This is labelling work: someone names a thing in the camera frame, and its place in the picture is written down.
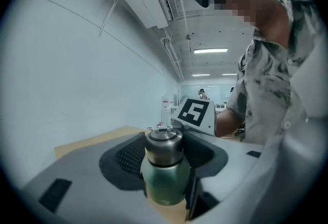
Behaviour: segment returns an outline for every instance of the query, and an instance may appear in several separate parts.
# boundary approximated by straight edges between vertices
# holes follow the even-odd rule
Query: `wooden table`
[[[135,127],[129,127],[129,126],[124,126],[112,131],[109,131],[107,133],[98,135],[98,136],[93,136],[78,142],[73,142],[67,145],[55,147],[55,155],[56,158],[59,159],[60,157],[68,154],[69,152],[79,149],[79,148],[84,148],[87,146],[95,145],[101,142],[105,142],[117,137],[125,136],[125,135],[130,135],[130,134],[137,134],[140,132],[145,132],[150,133],[150,130],[144,130],[140,128],[135,128]],[[154,203],[151,199],[148,199],[148,202],[150,205],[154,207],[154,209],[159,212],[164,218],[166,218],[170,223],[173,224],[180,224],[185,222],[186,218],[186,200],[182,201],[181,203],[174,205],[174,206],[161,206],[156,203]]]

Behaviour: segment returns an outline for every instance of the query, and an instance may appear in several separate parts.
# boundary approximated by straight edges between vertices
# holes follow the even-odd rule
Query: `shirt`
[[[205,93],[201,93],[199,94],[199,99],[207,99],[207,96],[205,95]]]
[[[269,136],[282,134],[307,117],[290,79],[325,35],[324,23],[311,0],[280,2],[291,27],[288,48],[265,40],[255,29],[238,61],[237,83],[227,104],[245,120],[245,142],[265,144]]]

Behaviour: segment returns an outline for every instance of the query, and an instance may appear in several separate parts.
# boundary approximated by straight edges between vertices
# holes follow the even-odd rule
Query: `cable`
[[[180,0],[180,2],[181,2],[183,17],[184,17],[184,24],[186,26],[186,32],[187,32],[186,39],[187,39],[187,42],[188,42],[189,65],[191,67],[191,48],[190,48],[190,42],[189,42],[189,39],[188,39],[189,38],[189,32],[188,32],[188,25],[187,25],[187,17],[186,17],[185,5],[183,4],[183,0]]]
[[[117,5],[118,1],[119,1],[119,0],[117,0],[117,1],[114,0],[114,3],[113,3],[113,5],[112,5],[111,9],[108,11],[108,13],[107,13],[107,15],[106,15],[106,17],[105,17],[105,20],[104,20],[104,22],[102,23],[101,29],[100,29],[100,31],[99,31],[99,36],[101,36],[101,34],[102,34],[102,32],[103,32],[103,30],[104,30],[104,28],[105,28],[105,25],[106,25],[106,23],[107,23],[109,17],[111,16],[112,12],[114,11],[115,6]]]

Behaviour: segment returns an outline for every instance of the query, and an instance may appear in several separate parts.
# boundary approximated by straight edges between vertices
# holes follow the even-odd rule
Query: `pipe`
[[[175,52],[175,50],[174,50],[174,47],[173,47],[172,41],[171,41],[171,39],[169,38],[168,31],[167,31],[166,29],[164,29],[164,33],[165,33],[166,37],[168,37],[168,39],[169,39],[169,43],[170,43],[170,46],[171,46],[171,50],[172,50],[172,52],[173,52],[173,55],[174,55],[175,59],[176,59],[176,60],[179,60],[179,58],[178,58],[178,56],[176,55],[176,52]],[[182,74],[182,70],[181,70],[180,63],[178,64],[178,68],[179,68],[179,72],[180,72],[181,75],[182,75],[182,78],[184,79],[183,74]]]
[[[111,9],[108,11],[108,13],[107,13],[107,15],[106,15],[106,17],[105,17],[105,20],[104,20],[104,22],[102,23],[101,29],[100,29],[100,31],[99,31],[99,36],[101,36],[101,34],[102,34],[102,32],[103,32],[103,30],[104,30],[104,28],[105,28],[105,25],[106,25],[106,23],[107,23],[109,17],[111,16],[112,12],[114,11],[115,6],[117,5],[117,3],[118,3],[118,0],[117,0],[117,1],[114,0],[114,3],[113,3],[113,5],[112,5]]]
[[[163,40],[165,40],[165,39],[169,39],[169,38],[168,38],[168,37],[164,37],[164,38],[162,38],[160,41],[161,41],[162,45],[164,46],[164,48],[165,48],[165,50],[166,50],[166,52],[167,52],[167,54],[168,54],[168,56],[169,56],[169,58],[170,58],[170,61],[171,61],[172,65],[173,65],[173,68],[174,68],[176,74],[178,75],[179,79],[180,79],[181,81],[183,81],[183,79],[182,79],[182,77],[181,77],[181,75],[180,75],[180,73],[179,73],[179,71],[178,71],[178,69],[177,69],[177,67],[176,67],[176,64],[175,64],[174,61],[173,61],[173,58],[172,58],[171,53],[170,53],[169,50],[166,48],[166,46],[165,46],[165,44],[164,44],[164,42],[163,42]]]
[[[177,63],[176,63],[176,61],[174,61],[173,56],[171,55],[171,52],[169,51],[169,49],[168,49],[168,48],[165,46],[165,44],[163,43],[163,40],[165,40],[165,39],[170,40],[168,37],[164,37],[164,38],[162,38],[160,41],[161,41],[161,43],[163,44],[164,48],[166,49],[166,52],[167,52],[167,54],[169,55],[170,61],[171,61],[172,65],[173,65],[173,68],[174,68],[175,72],[177,73],[179,79],[180,79],[181,81],[183,81],[183,74],[179,72],[179,69],[178,69],[178,67],[177,67]]]
[[[182,7],[182,12],[183,12],[183,17],[184,17],[184,24],[185,24],[185,26],[186,26],[186,32],[187,32],[186,37],[187,37],[187,36],[189,36],[189,32],[188,32],[188,25],[187,25],[187,17],[186,17],[185,5],[184,5],[184,3],[183,3],[183,0],[180,0],[180,2],[181,2],[181,7]],[[188,52],[189,52],[189,65],[190,65],[190,67],[191,67],[190,42],[189,42],[188,39],[187,39],[187,41],[188,41]]]
[[[174,47],[173,47],[173,44],[172,44],[172,40],[171,40],[171,38],[170,38],[170,34],[169,34],[169,32],[166,30],[166,28],[163,28],[163,30],[164,30],[164,33],[165,33],[165,36],[166,36],[166,37],[162,38],[161,41],[162,41],[163,39],[165,39],[165,38],[167,38],[167,39],[169,40],[169,45],[170,45],[171,50],[172,50],[172,52],[173,52],[174,58],[177,60],[176,62],[177,62],[177,67],[178,67],[179,73],[180,73],[181,76],[182,76],[182,80],[184,80],[185,78],[184,78],[183,73],[182,73],[182,70],[181,70],[181,66],[180,66],[179,58],[178,58],[178,56],[176,55],[176,52],[175,52],[175,50],[174,50]]]

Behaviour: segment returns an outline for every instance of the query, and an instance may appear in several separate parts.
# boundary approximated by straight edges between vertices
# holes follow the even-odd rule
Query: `person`
[[[203,88],[198,91],[198,96],[199,99],[205,99],[205,100],[207,99],[207,96],[205,95],[205,91]]]
[[[233,133],[245,121],[245,142],[265,144],[306,120],[290,78],[325,35],[312,0],[214,0],[255,27],[238,61],[237,82],[227,109],[216,118],[216,136]]]

